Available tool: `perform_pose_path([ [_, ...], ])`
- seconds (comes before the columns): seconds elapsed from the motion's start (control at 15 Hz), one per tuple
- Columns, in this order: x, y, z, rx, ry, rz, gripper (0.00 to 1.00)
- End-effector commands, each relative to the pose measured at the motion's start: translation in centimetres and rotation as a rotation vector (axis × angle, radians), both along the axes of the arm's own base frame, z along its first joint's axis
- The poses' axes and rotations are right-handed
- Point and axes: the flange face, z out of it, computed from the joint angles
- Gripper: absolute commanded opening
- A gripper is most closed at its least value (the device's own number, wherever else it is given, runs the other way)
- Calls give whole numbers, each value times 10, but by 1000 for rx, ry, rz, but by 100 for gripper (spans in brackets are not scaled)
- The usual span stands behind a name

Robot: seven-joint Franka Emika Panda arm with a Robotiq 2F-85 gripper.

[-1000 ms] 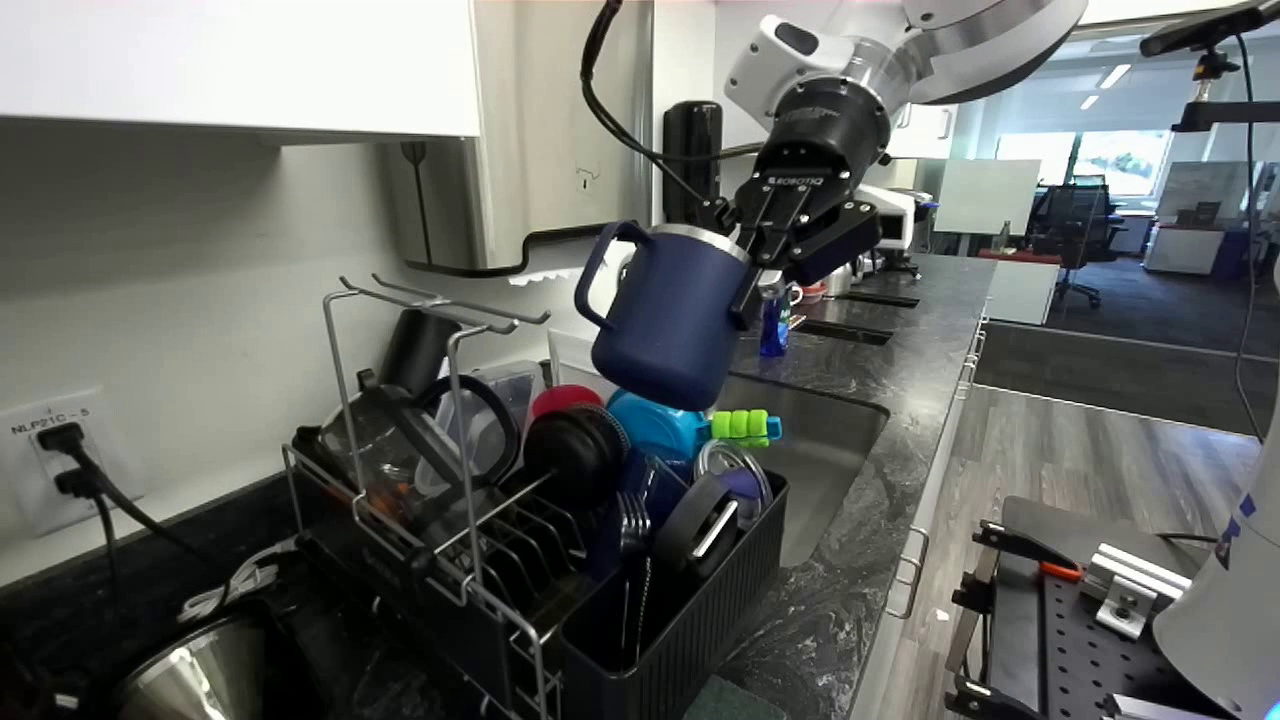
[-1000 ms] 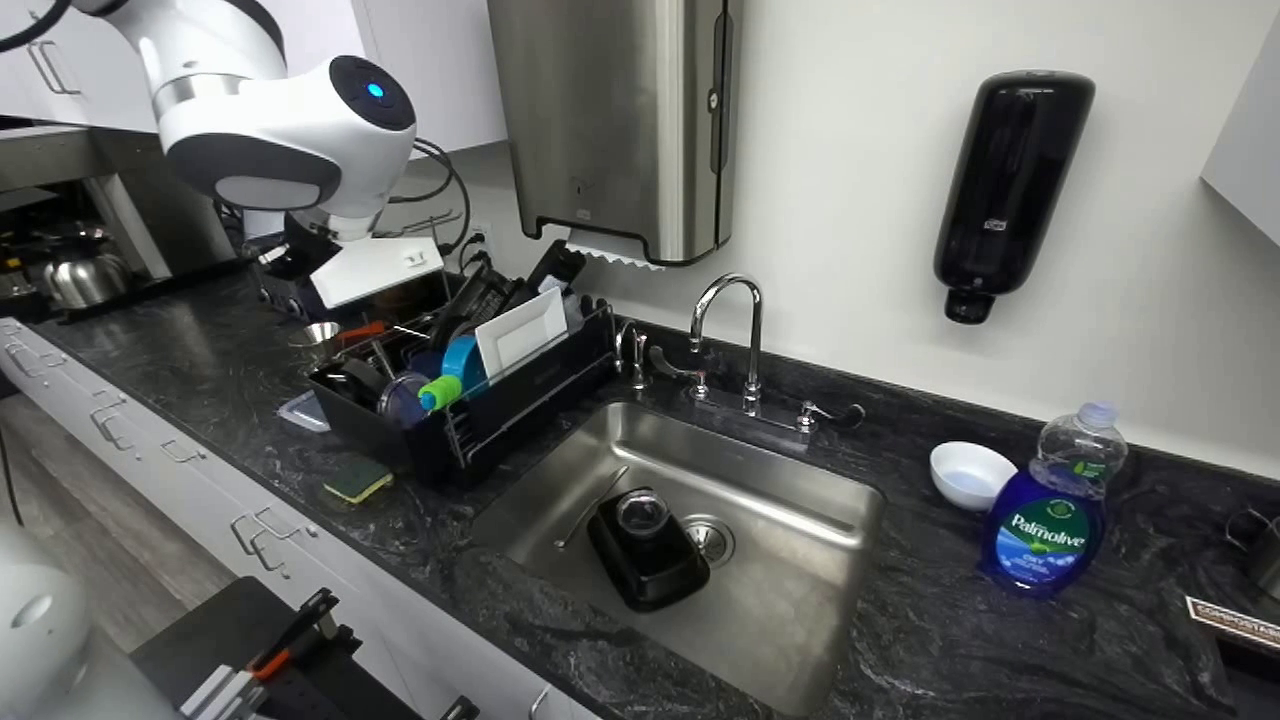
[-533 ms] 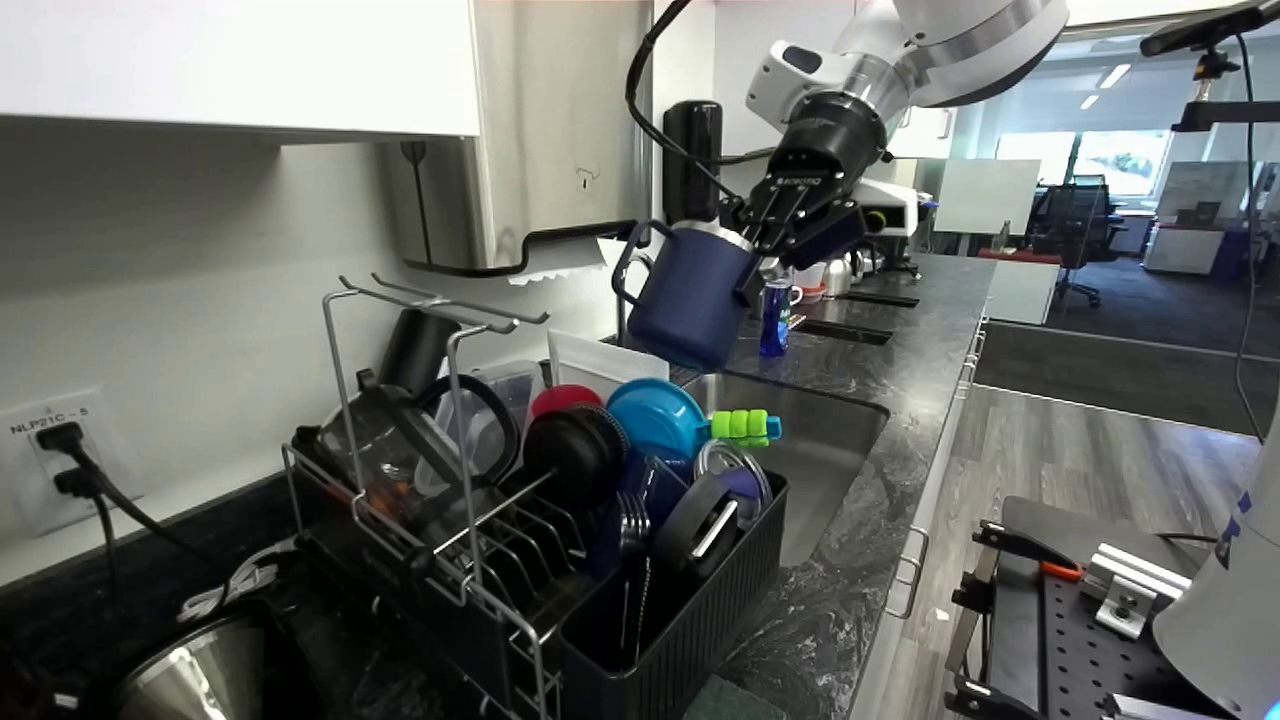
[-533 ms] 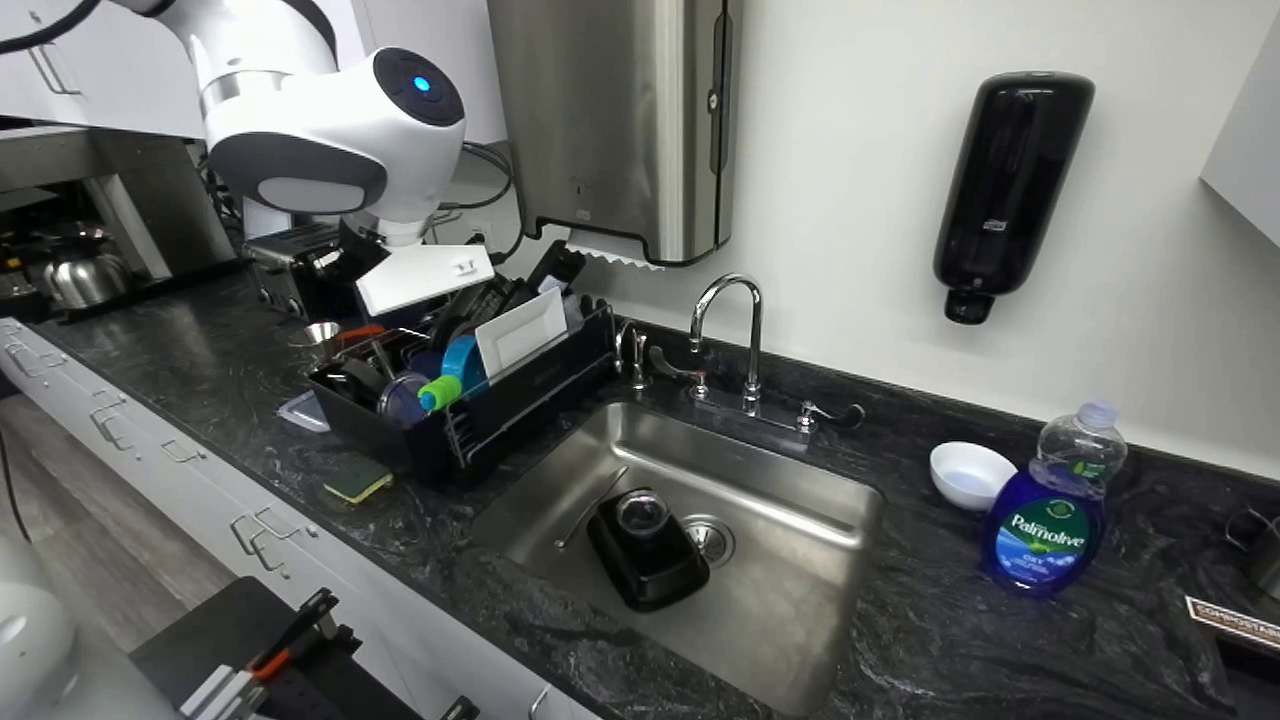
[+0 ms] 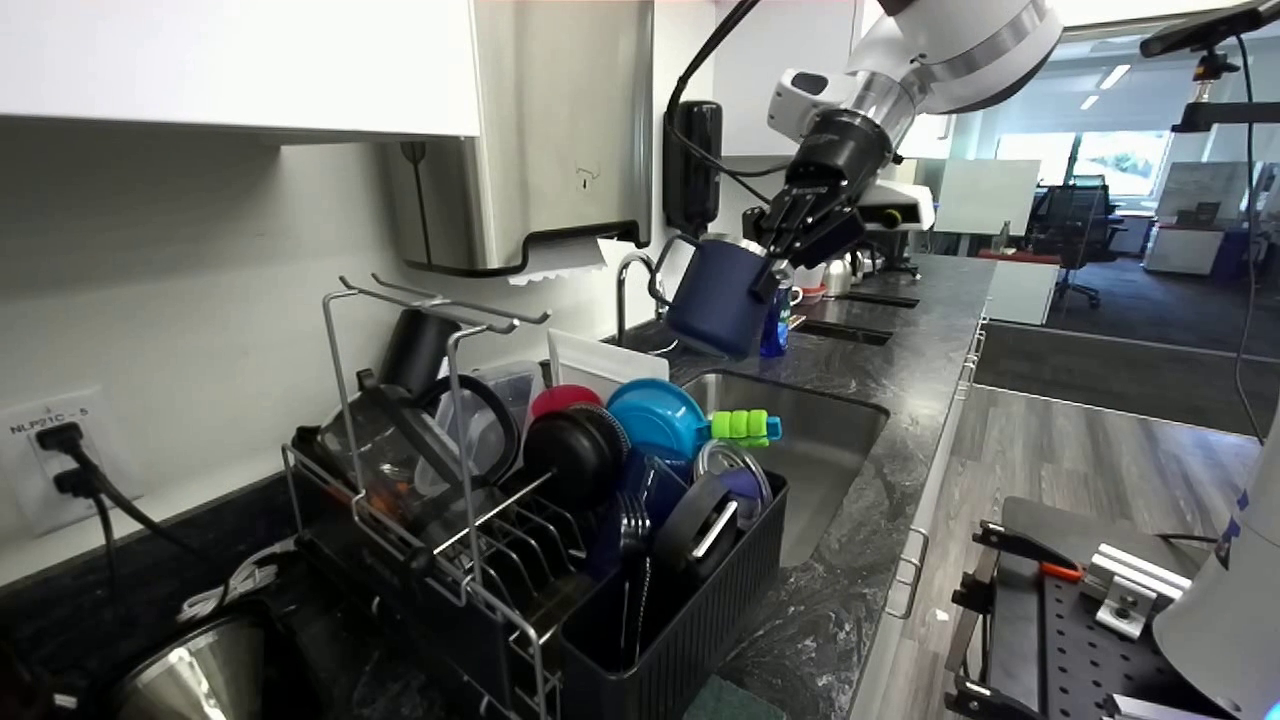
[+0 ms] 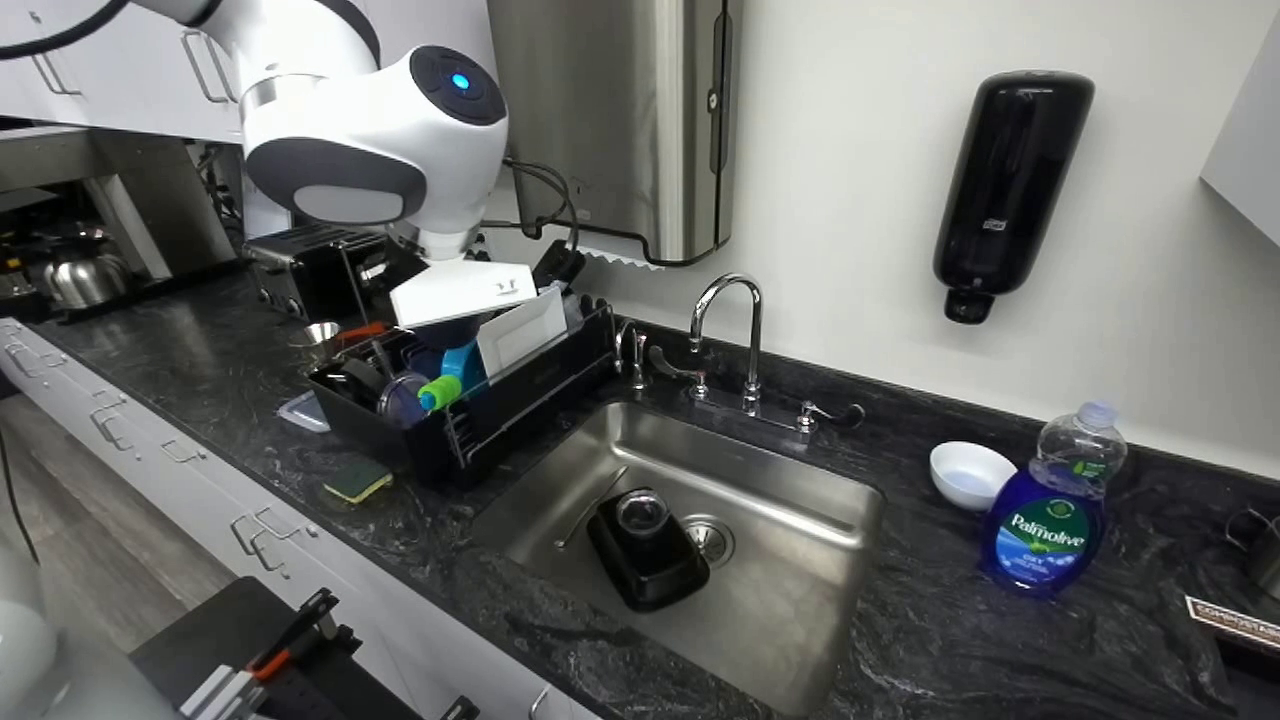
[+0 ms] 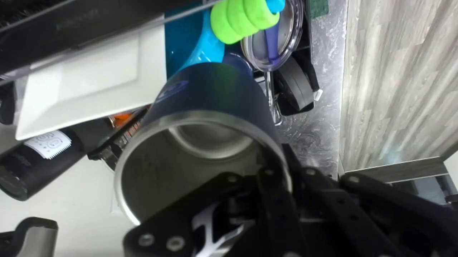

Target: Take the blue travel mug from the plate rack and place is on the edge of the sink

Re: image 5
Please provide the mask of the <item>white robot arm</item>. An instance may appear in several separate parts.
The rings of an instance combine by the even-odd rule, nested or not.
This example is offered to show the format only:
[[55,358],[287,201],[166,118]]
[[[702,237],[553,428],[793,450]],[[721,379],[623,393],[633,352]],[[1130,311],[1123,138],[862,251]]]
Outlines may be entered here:
[[1053,54],[1062,21],[1047,0],[876,0],[884,14],[849,49],[838,80],[782,71],[768,127],[796,145],[782,186],[756,211],[764,268],[814,268],[862,233],[862,197],[900,160],[916,114],[954,114],[1016,96]]

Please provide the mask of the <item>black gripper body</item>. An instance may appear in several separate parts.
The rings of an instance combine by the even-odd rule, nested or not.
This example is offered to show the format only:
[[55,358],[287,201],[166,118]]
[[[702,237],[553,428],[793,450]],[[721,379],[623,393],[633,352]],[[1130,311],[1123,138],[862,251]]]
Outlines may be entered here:
[[798,204],[798,237],[782,260],[830,260],[862,237],[860,197],[890,160],[887,130],[860,111],[821,111],[772,204]]

